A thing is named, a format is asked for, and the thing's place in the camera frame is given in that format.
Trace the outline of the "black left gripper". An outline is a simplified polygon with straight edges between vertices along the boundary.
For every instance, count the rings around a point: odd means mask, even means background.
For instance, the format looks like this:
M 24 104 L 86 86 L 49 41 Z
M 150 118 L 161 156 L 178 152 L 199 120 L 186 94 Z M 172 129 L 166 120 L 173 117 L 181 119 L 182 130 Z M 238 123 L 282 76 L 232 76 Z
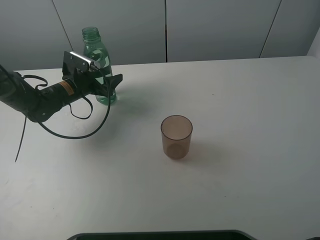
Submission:
M 123 81 L 123 75 L 103 76 L 102 83 L 99 83 L 93 76 L 93 70 L 88 70 L 71 57 L 70 52 L 65 51 L 62 63 L 61 95 L 63 97 L 76 97 L 88 94 L 111 97 L 116 87 Z

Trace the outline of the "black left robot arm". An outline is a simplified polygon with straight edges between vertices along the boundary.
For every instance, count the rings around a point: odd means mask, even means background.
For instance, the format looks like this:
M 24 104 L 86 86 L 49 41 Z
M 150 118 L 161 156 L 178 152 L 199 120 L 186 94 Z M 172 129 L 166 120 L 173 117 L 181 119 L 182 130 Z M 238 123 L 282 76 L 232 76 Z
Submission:
M 62 81 L 48 85 L 43 77 L 21 75 L 2 67 L 0 100 L 30 121 L 43 123 L 87 95 L 107 96 L 123 80 L 122 74 L 109 76 L 98 62 L 74 51 L 64 52 L 62 74 Z

